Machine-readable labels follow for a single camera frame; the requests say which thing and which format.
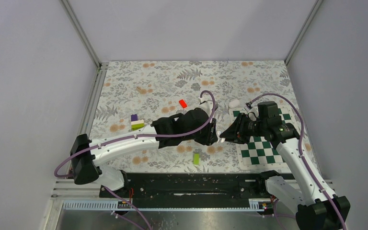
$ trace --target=stacked blocks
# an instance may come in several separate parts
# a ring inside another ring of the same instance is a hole
[[[144,120],[138,120],[137,114],[132,114],[130,116],[130,125],[132,126],[132,130],[137,130],[143,128],[145,126]]]

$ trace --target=gray wall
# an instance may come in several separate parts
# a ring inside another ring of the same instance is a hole
[[[0,230],[38,229],[94,72],[58,0],[0,0]]]
[[[368,229],[368,1],[324,1],[289,71],[323,174]]]
[[[315,0],[70,0],[101,61],[285,59]]]

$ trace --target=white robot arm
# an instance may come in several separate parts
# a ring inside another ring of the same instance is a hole
[[[349,201],[345,196],[338,197],[335,194],[306,156],[304,147],[299,149],[299,140],[302,137],[292,124],[282,123],[277,104],[262,102],[256,109],[247,103],[245,108],[250,111],[248,114],[254,116],[239,114],[220,137],[238,144],[248,143],[251,136],[264,137],[283,157],[301,189],[301,192],[297,191],[277,172],[268,171],[263,173],[264,178],[260,181],[266,191],[280,199],[296,214],[301,230],[340,229],[338,214],[346,219],[350,209]]]
[[[213,103],[199,98],[200,105],[187,111],[185,115],[176,114],[162,117],[141,129],[121,134],[112,138],[88,140],[86,134],[79,135],[71,149],[71,155],[92,148],[84,154],[71,160],[75,184],[97,183],[112,191],[125,185],[125,178],[120,170],[115,170],[106,163],[117,157],[142,150],[161,149],[167,146],[177,146],[184,140],[194,140],[203,145],[212,145],[218,140],[215,132],[216,119],[212,118],[208,125],[187,136],[163,138],[163,135],[176,135],[193,131],[204,124],[213,110]]]

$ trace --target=green and white checkered board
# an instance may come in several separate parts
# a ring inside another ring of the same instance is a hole
[[[283,124],[295,124],[292,108],[288,105],[279,105],[278,113],[281,116]],[[246,113],[244,108],[230,109],[230,117],[232,122],[239,113]],[[278,170],[282,173],[290,173],[290,169],[284,162],[278,152],[272,148],[270,142],[263,137],[251,137],[250,142],[244,145],[236,145],[238,152],[239,166],[242,170]]]

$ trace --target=floral tablecloth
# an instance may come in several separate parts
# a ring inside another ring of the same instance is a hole
[[[228,103],[241,105],[266,92],[297,101],[283,61],[115,61],[110,62],[97,106],[90,138],[108,138],[130,131],[130,115],[137,114],[146,124],[160,117],[185,113],[195,108],[199,93],[211,91],[218,103],[217,131],[231,124]],[[188,107],[178,103],[184,99]],[[267,96],[260,101],[283,100]],[[304,137],[308,156],[316,164],[308,136]],[[193,165],[193,154],[200,164]],[[202,146],[194,141],[176,147],[145,150],[119,157],[108,164],[126,172],[150,173],[247,173],[239,168],[234,144]]]

